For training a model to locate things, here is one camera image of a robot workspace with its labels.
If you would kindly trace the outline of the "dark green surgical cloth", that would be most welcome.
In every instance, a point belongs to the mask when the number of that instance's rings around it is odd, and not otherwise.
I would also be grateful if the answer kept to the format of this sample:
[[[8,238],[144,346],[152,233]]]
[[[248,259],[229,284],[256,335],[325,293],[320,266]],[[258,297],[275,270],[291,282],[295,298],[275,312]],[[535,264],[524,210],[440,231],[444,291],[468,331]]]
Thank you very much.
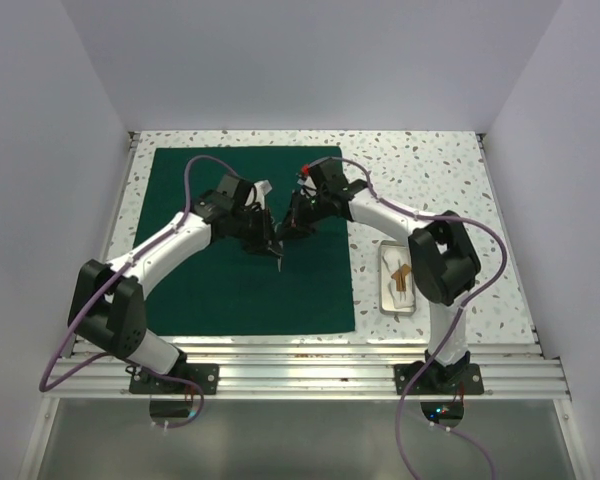
[[[268,180],[275,220],[288,208],[301,167],[339,156],[336,146],[159,148],[136,229],[136,243],[160,230],[185,204],[184,185],[198,197],[233,168]],[[276,259],[246,253],[222,239],[172,271],[146,300],[147,323],[161,336],[322,335],[353,331],[354,300],[347,223],[320,222],[310,237],[284,244]]]

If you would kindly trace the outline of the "tan adhesive bandage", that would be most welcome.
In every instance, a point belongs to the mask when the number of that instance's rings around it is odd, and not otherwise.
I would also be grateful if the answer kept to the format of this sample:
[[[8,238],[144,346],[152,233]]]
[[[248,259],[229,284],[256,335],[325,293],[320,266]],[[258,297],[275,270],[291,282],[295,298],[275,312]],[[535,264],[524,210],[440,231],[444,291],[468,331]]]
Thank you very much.
[[[396,271],[396,289],[399,292],[408,290],[408,276],[411,273],[411,267],[407,264],[402,264]]]
[[[406,291],[406,275],[403,273],[403,267],[398,268],[392,275],[391,278],[395,283],[395,290],[397,292]]]

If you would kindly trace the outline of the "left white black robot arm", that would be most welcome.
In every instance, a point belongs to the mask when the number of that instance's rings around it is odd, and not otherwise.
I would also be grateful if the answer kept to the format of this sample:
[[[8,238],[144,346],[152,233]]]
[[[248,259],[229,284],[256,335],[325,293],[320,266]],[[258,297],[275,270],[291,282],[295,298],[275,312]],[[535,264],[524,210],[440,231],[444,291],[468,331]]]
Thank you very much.
[[[266,205],[270,190],[266,180],[250,182],[226,174],[216,189],[189,201],[184,211],[127,254],[85,263],[72,302],[75,334],[151,372],[165,392],[181,390],[192,377],[186,355],[149,329],[146,300],[183,262],[225,238],[238,240],[249,254],[281,258]]]

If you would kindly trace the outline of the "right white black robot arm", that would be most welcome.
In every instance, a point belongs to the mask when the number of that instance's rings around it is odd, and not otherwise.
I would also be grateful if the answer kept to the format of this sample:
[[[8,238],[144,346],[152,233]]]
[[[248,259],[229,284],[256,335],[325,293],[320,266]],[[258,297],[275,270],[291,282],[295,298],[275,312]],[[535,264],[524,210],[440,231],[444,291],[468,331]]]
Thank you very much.
[[[439,215],[417,213],[382,198],[370,174],[350,180],[341,169],[344,158],[324,157],[301,173],[302,186],[292,193],[290,205],[276,235],[280,240],[310,236],[315,225],[330,217],[374,228],[405,245],[410,254],[410,276],[429,302],[430,340],[425,360],[405,369],[419,390],[448,392],[471,365],[466,341],[465,309],[481,272],[476,249],[464,220],[453,211]]]

